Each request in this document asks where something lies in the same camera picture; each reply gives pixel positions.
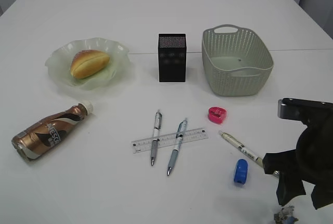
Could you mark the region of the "black covered right gripper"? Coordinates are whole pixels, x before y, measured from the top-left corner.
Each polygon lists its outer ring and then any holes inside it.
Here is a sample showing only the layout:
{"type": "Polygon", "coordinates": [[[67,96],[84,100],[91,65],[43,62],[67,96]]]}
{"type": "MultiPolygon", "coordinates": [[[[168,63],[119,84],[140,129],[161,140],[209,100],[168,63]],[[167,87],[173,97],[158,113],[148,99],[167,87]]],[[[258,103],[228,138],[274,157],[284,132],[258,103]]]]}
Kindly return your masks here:
{"type": "Polygon", "coordinates": [[[308,126],[300,135],[296,150],[266,153],[262,163],[266,174],[279,172],[276,196],[280,206],[306,195],[302,180],[314,185],[311,200],[315,209],[332,204],[331,124],[308,126]]]}

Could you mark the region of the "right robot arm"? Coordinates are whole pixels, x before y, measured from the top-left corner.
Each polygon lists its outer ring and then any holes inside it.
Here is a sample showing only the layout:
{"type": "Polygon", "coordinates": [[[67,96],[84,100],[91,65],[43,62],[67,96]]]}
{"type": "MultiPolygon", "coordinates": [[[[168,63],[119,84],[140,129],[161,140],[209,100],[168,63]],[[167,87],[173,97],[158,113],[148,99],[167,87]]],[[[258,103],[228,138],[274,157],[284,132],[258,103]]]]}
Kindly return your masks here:
{"type": "Polygon", "coordinates": [[[263,158],[266,174],[279,173],[279,205],[305,195],[305,181],[314,185],[311,200],[315,209],[332,204],[332,103],[283,98],[278,101],[278,117],[306,125],[295,149],[267,153],[263,158]]]}

